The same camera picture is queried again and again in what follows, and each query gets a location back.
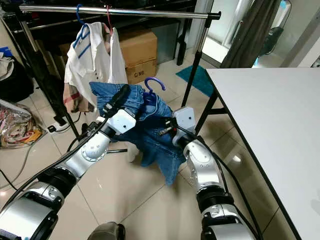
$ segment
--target metal rail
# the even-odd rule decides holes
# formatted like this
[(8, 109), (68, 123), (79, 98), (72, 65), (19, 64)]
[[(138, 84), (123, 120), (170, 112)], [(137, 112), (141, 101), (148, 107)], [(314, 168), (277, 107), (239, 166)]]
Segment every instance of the metal rail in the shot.
[[(56, 12), (56, 13), (75, 13), (77, 8), (74, 6), (50, 6), (50, 5), (25, 5), (19, 6), (23, 12)], [(155, 10), (135, 10), (135, 9), (118, 9), (105, 7), (79, 7), (81, 14), (107, 14), (110, 15), (128, 15), (143, 17), (159, 17), (159, 18), (181, 18), (181, 19), (207, 19), (207, 13), (200, 12), (182, 12), (182, 11), (155, 11)], [(220, 17), (219, 13), (212, 13), (213, 16)]]

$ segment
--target curtain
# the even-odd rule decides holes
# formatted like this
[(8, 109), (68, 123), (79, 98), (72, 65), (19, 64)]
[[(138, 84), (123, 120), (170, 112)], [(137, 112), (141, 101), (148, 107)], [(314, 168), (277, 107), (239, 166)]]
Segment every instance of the curtain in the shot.
[(246, 13), (220, 68), (251, 68), (255, 63), (281, 0), (255, 0)]

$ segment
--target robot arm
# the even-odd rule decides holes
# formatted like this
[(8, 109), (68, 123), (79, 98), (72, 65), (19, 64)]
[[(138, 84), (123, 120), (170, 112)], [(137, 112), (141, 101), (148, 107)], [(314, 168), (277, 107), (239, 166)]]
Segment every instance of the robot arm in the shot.
[[(72, 188), (91, 165), (104, 157), (111, 138), (123, 134), (136, 124), (134, 116), (119, 109), (130, 88), (124, 87), (105, 106), (105, 121), (90, 139), (80, 142), (73, 154), (38, 176), (23, 193), (5, 205), (0, 212), (0, 239), (46, 240), (57, 221), (57, 213)], [(198, 139), (186, 133), (194, 131), (194, 112), (190, 107), (173, 112), (174, 124), (162, 134), (174, 130), (173, 144), (183, 149), (194, 180), (196, 199), (202, 214), (202, 240), (253, 240), (234, 206), (220, 172), (217, 159)]]
[(65, 198), (86, 171), (107, 153), (111, 138), (133, 128), (136, 120), (127, 109), (119, 109), (130, 93), (128, 85), (105, 106), (105, 118), (98, 117), (99, 131), (84, 139), (74, 154), (49, 168), (0, 213), (0, 239), (46, 240), (57, 221)]
[(202, 240), (253, 240), (255, 237), (240, 217), (234, 199), (226, 192), (218, 160), (198, 139), (185, 131), (193, 132), (195, 116), (191, 107), (173, 112), (176, 129), (173, 144), (183, 149), (184, 157), (191, 171), (198, 207), (202, 215)]

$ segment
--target white table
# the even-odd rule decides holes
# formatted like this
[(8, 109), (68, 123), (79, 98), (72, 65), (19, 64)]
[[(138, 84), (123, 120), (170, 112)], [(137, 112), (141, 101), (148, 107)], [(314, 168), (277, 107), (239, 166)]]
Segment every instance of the white table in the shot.
[(295, 236), (320, 239), (320, 68), (207, 72)]

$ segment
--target black bag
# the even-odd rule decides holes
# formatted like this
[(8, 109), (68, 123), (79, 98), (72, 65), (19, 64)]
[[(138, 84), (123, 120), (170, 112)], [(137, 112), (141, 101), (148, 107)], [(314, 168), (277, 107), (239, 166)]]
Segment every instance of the black bag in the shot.
[(13, 72), (6, 79), (0, 80), (0, 99), (19, 102), (34, 92), (34, 85), (25, 68), (12, 56)]

